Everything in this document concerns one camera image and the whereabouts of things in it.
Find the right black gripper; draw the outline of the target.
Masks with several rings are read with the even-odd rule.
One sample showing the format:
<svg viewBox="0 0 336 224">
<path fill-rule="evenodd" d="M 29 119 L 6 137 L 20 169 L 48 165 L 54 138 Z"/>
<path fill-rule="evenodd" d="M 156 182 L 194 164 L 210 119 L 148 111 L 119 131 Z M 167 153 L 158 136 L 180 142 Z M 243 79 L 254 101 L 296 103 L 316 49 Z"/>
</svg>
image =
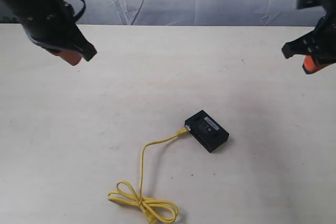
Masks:
<svg viewBox="0 0 336 224">
<path fill-rule="evenodd" d="M 309 33 L 287 42 L 281 49 L 286 59 L 294 55 L 306 55 L 302 68 L 306 74 L 314 74 L 335 63 L 335 16 L 322 17 Z"/>
</svg>

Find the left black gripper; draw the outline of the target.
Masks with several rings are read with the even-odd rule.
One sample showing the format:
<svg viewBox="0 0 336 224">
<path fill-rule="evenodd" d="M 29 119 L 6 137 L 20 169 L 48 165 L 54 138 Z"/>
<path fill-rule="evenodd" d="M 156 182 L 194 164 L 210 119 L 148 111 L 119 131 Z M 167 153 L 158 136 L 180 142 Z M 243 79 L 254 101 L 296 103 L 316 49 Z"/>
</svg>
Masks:
<svg viewBox="0 0 336 224">
<path fill-rule="evenodd" d="M 97 51 L 76 22 L 86 7 L 75 12 L 66 0 L 1 0 L 22 25 L 30 41 L 50 54 L 76 66 L 90 61 Z"/>
</svg>

